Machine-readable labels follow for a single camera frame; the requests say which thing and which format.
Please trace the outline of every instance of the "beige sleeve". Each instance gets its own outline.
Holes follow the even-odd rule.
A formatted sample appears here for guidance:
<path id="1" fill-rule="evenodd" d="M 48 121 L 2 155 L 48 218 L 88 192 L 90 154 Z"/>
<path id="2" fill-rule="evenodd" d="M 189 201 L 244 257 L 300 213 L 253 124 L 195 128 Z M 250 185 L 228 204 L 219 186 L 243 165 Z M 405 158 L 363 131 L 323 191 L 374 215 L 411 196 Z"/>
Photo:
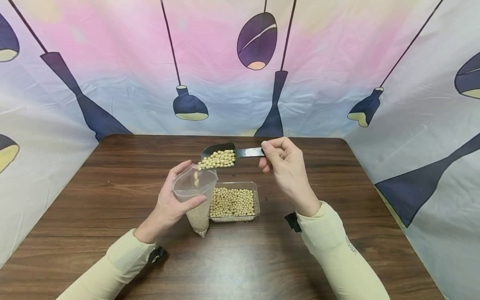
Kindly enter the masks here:
<path id="1" fill-rule="evenodd" d="M 312 217 L 297 213 L 302 238 L 322 266 L 339 300 L 390 299 L 385 287 L 348 240 L 343 223 L 325 202 Z"/>
<path id="2" fill-rule="evenodd" d="M 130 230 L 57 300 L 113 300 L 147 264 L 155 244 L 144 244 Z"/>

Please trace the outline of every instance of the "left hand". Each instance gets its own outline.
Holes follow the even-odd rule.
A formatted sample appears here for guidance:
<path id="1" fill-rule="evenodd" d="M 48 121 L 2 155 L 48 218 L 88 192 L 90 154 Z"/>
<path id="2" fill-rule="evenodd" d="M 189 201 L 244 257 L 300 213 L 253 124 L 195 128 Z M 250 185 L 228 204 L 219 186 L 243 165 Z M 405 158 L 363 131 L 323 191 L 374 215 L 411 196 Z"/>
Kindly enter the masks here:
<path id="1" fill-rule="evenodd" d="M 180 202 L 175 197 L 172 189 L 172 182 L 186 168 L 192 164 L 187 160 L 177 165 L 168 173 L 163 184 L 155 208 L 148 218 L 135 230 L 134 236 L 141 242 L 152 244 L 157 236 L 164 230 L 175 224 L 181 216 L 191 209 L 196 208 L 207 198 L 203 195 L 195 196 L 185 202 Z"/>

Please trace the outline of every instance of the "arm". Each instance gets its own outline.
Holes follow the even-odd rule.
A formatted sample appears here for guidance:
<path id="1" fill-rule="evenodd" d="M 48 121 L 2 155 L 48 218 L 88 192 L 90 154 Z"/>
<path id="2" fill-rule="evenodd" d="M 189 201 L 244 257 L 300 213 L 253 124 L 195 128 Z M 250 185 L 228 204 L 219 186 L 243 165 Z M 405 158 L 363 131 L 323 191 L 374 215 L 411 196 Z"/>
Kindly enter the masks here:
<path id="1" fill-rule="evenodd" d="M 262 142 L 265 157 L 259 167 L 273 170 L 275 181 L 297 211 L 302 238 L 322 266 L 340 300 L 386 300 L 380 279 L 350 244 L 342 220 L 325 202 L 318 201 L 307 178 L 303 153 L 287 137 Z"/>
<path id="2" fill-rule="evenodd" d="M 115 299 L 147 264 L 155 244 L 146 244 L 134 236 L 134 229 L 119 238 L 107 254 L 69 286 L 58 300 Z"/>
<path id="3" fill-rule="evenodd" d="M 390 299 L 377 274 L 350 244 L 342 220 L 330 205 L 322 203 L 311 217 L 299 213 L 297 217 L 305 245 L 339 300 Z"/>
<path id="4" fill-rule="evenodd" d="M 187 211 L 207 199 L 195 196 L 179 202 L 172 182 L 190 164 L 184 161 L 168 173 L 152 213 L 137 228 L 127 232 L 107 250 L 107 254 L 69 286 L 57 300 L 113 300 L 147 264 L 156 238 L 175 224 Z"/>

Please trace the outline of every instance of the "lamp illustration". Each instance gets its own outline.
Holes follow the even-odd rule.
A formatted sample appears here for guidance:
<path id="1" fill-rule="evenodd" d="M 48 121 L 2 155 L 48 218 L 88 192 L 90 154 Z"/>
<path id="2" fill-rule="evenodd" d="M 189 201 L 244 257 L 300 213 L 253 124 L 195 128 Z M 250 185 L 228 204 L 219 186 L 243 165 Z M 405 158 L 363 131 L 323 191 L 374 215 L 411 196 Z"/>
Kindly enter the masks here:
<path id="1" fill-rule="evenodd" d="M 20 147 L 11 138 L 0 134 L 0 173 L 15 159 Z"/>
<path id="2" fill-rule="evenodd" d="M 11 61 L 20 52 L 17 35 L 0 14 L 0 62 Z M 15 159 L 20 147 L 11 138 L 0 134 L 0 173 Z"/>
<path id="3" fill-rule="evenodd" d="M 372 118 L 377 111 L 377 109 L 380 106 L 380 95 L 384 92 L 383 85 L 385 84 L 385 81 L 388 79 L 390 74 L 392 74 L 393 70 L 397 67 L 398 63 L 402 60 L 402 58 L 405 56 L 406 52 L 410 49 L 410 47 L 413 45 L 417 37 L 419 37 L 420 33 L 422 30 L 425 28 L 427 23 L 430 21 L 432 18 L 433 14 L 437 11 L 438 7 L 440 4 L 442 4 L 443 0 L 440 0 L 438 2 L 437 6 L 433 9 L 432 13 L 428 17 L 427 21 L 423 24 L 423 26 L 420 28 L 420 30 L 417 32 L 413 40 L 410 42 L 408 47 L 405 49 L 403 54 L 400 56 L 400 58 L 397 60 L 393 68 L 390 70 L 390 72 L 387 74 L 385 79 L 383 80 L 382 84 L 380 84 L 379 87 L 375 88 L 370 96 L 366 97 L 359 103 L 357 103 L 348 113 L 347 118 L 350 120 L 358 121 L 359 125 L 361 127 L 368 127 L 370 125 L 370 122 L 372 121 Z"/>
<path id="4" fill-rule="evenodd" d="M 408 227 L 420 208 L 437 189 L 447 168 L 460 158 L 480 149 L 480 133 L 452 154 L 408 173 L 375 184 L 390 203 L 403 224 Z"/>
<path id="5" fill-rule="evenodd" d="M 170 34 L 170 27 L 168 26 L 167 14 L 165 13 L 165 6 L 163 0 L 160 0 L 162 4 L 163 17 L 165 18 L 165 25 L 167 26 L 168 39 L 170 41 L 170 48 L 172 50 L 173 64 L 175 65 L 175 71 L 177 72 L 177 79 L 179 85 L 177 86 L 178 97 L 173 100 L 173 111 L 175 116 L 179 119 L 200 121 L 208 118 L 208 109 L 205 103 L 199 98 L 190 95 L 188 88 L 182 85 L 180 82 L 180 74 L 177 65 L 177 59 L 175 57 L 175 50 L 173 48 L 172 36 Z"/>
<path id="6" fill-rule="evenodd" d="M 455 76 L 456 90 L 467 97 L 480 99 L 480 53 L 469 59 Z"/>
<path id="7" fill-rule="evenodd" d="M 17 35 L 0 14 L 0 62 L 13 60 L 18 52 L 20 52 L 20 45 Z"/>
<path id="8" fill-rule="evenodd" d="M 285 63 L 285 56 L 287 55 L 288 39 L 290 38 L 290 30 L 292 27 L 293 13 L 295 12 L 295 6 L 297 0 L 293 0 L 292 13 L 290 15 L 290 22 L 288 23 L 287 38 L 285 39 L 285 48 L 283 50 L 282 65 L 280 71 L 275 72 L 275 80 L 273 84 L 272 94 L 272 107 L 263 124 L 257 129 L 254 136 L 283 136 L 283 124 L 278 110 L 278 101 L 282 93 L 285 80 L 287 79 L 288 72 L 283 70 Z"/>
<path id="9" fill-rule="evenodd" d="M 277 27 L 275 17 L 266 12 L 252 17 L 240 30 L 237 54 L 241 63 L 252 70 L 263 69 L 272 59 L 276 47 Z"/>
<path id="10" fill-rule="evenodd" d="M 85 122 L 93 132 L 95 132 L 95 138 L 100 141 L 105 136 L 110 134 L 132 134 L 126 129 L 117 119 L 101 108 L 97 103 L 93 102 L 90 98 L 83 94 L 77 81 L 75 80 L 72 72 L 68 68 L 67 64 L 63 60 L 62 56 L 58 52 L 48 52 L 38 36 L 33 31 L 32 27 L 28 24 L 20 10 L 17 8 L 13 0 L 8 0 L 10 5 L 16 11 L 22 22 L 30 31 L 33 38 L 40 45 L 44 54 L 41 59 L 52 69 L 52 71 L 67 85 L 67 87 L 75 94 L 77 102 L 80 106 L 80 110 L 84 116 Z"/>
<path id="11" fill-rule="evenodd" d="M 480 53 L 469 59 L 455 76 L 455 88 L 467 97 L 480 99 Z M 480 133 L 452 154 L 408 173 L 375 184 L 408 227 L 416 213 L 437 189 L 443 173 L 460 158 L 480 149 Z"/>

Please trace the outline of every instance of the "brown tabletop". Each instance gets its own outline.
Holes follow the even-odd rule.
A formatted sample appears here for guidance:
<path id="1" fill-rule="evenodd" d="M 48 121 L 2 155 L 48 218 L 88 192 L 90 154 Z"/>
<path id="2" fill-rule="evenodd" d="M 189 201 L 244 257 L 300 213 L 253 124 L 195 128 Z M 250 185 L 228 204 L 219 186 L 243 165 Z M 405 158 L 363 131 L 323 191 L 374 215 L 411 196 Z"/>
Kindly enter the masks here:
<path id="1" fill-rule="evenodd" d="M 319 199 L 340 215 L 352 244 L 391 299 L 443 299 L 349 146 L 293 138 Z M 261 138 L 114 135 L 85 161 L 0 270 L 0 299 L 54 299 L 151 212 L 170 168 L 208 145 L 257 147 Z M 186 217 L 160 237 L 169 256 L 144 270 L 120 299 L 335 299 L 317 261 L 284 216 L 293 211 L 257 158 L 218 171 L 219 182 L 254 181 L 261 214 L 211 223 L 205 239 Z"/>

